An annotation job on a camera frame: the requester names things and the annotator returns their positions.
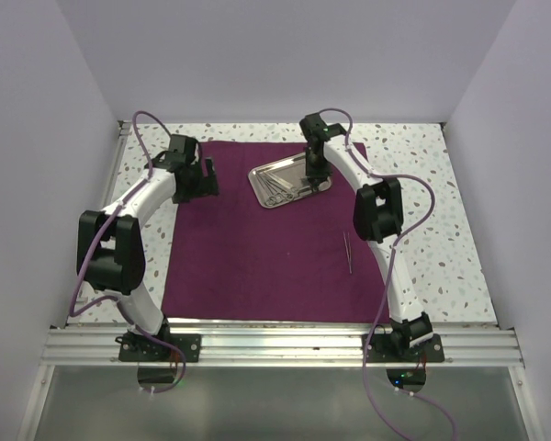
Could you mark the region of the purple surgical wrap cloth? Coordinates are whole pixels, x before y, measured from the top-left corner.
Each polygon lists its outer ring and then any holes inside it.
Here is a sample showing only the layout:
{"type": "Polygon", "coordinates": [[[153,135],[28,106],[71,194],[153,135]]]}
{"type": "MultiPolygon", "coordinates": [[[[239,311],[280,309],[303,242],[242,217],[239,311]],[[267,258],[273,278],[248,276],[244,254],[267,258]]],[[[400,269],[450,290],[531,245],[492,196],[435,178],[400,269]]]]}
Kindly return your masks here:
{"type": "Polygon", "coordinates": [[[260,206],[248,174],[301,153],[298,143],[209,141],[219,194],[177,209],[162,301],[170,318],[385,322],[384,279],[354,232],[354,191],[332,187],[275,209],[260,206]],[[349,232],[353,274],[343,232],[349,232]]]}

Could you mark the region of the steel tweezers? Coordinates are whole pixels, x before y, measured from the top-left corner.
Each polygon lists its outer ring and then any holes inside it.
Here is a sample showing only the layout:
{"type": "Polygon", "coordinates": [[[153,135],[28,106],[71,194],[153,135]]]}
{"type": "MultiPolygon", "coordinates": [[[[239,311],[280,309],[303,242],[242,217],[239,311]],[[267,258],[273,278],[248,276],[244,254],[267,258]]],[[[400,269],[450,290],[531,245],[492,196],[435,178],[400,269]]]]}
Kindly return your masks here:
{"type": "Polygon", "coordinates": [[[353,274],[353,253],[352,253],[352,246],[351,246],[349,232],[343,232],[343,242],[344,242],[344,248],[346,253],[348,272],[350,275],[352,275],[353,274]]]}

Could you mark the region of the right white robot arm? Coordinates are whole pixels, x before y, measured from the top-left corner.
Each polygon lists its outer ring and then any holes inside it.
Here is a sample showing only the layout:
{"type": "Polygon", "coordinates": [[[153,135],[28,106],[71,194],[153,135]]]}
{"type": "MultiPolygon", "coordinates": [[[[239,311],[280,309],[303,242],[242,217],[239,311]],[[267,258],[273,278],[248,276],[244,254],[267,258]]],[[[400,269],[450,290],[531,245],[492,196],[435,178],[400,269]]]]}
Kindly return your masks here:
{"type": "Polygon", "coordinates": [[[397,247],[406,234],[430,218],[434,193],[429,192],[431,205],[427,213],[404,229],[400,181],[411,179],[431,190],[427,183],[412,175],[375,172],[351,142],[351,130],[339,123],[327,124],[320,112],[305,116],[299,126],[307,143],[305,175],[310,186],[317,188],[335,168],[354,191],[354,230],[367,243],[385,279],[384,304],[388,306],[391,326],[388,345],[398,359],[412,360],[433,338],[433,327],[397,247]]]}

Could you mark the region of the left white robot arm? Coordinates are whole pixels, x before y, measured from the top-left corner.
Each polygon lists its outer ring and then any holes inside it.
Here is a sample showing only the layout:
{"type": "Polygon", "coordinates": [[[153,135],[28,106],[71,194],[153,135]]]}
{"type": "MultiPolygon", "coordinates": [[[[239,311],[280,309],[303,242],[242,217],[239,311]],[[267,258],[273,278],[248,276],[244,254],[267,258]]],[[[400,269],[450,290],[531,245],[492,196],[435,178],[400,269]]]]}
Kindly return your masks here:
{"type": "Polygon", "coordinates": [[[151,159],[119,199],[80,216],[76,287],[87,284],[115,301],[130,331],[142,335],[140,349],[151,360],[167,358],[173,339],[161,331],[165,317],[144,284],[141,229],[168,200],[181,204],[218,194],[213,160],[203,156],[196,139],[174,134],[168,149],[151,159]]]}

